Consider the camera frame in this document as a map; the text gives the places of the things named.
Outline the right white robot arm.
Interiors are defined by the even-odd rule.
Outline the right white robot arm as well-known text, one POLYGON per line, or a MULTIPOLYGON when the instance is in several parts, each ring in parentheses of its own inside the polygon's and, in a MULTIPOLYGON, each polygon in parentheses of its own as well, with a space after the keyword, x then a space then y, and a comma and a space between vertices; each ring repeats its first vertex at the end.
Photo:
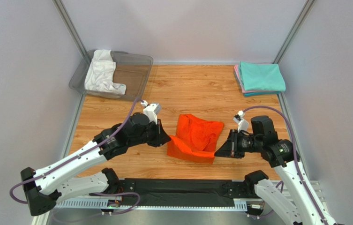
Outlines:
POLYGON ((245 175, 242 190, 247 195, 263 199, 287 225, 335 225, 307 175, 295 145, 278 138, 273 121, 268 116, 256 116, 246 121, 240 111, 233 120, 237 129, 230 130, 225 143, 216 151, 216 157, 243 158, 247 152, 260 153, 281 178, 290 193, 285 197, 261 170, 245 175))

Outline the orange t shirt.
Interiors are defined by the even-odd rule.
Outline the orange t shirt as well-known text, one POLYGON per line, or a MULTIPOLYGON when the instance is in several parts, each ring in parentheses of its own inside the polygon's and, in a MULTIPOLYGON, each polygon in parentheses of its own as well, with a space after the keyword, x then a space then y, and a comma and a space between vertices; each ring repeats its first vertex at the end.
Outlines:
POLYGON ((200 164, 213 164, 217 141, 223 131, 221 121, 203 120, 192 114, 181 114, 176 134, 170 135, 167 155, 200 164))

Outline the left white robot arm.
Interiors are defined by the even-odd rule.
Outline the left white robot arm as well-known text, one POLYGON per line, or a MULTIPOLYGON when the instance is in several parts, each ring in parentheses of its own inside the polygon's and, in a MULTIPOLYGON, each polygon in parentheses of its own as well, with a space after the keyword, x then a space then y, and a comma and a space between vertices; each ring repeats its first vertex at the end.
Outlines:
POLYGON ((41 169, 27 167, 21 170, 23 191, 32 216, 42 215, 66 199, 88 193, 116 190, 112 178, 115 173, 104 169, 86 179, 78 178, 81 172, 125 154, 130 147, 147 144, 160 147, 171 140, 164 131, 161 120, 151 121, 137 112, 125 123, 104 129, 93 140, 62 160, 41 169))

